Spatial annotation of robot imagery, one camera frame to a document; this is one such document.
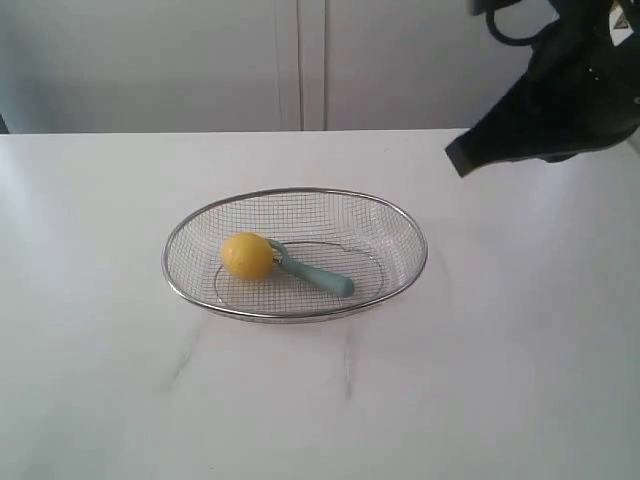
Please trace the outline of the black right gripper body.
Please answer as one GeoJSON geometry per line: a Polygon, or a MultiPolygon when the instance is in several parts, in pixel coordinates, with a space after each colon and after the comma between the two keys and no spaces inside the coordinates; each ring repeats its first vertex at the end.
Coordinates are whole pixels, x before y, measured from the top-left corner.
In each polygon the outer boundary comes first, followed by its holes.
{"type": "Polygon", "coordinates": [[[639,128],[639,3],[553,1],[558,18],[527,77],[541,109],[538,155],[577,155],[639,128]]]}

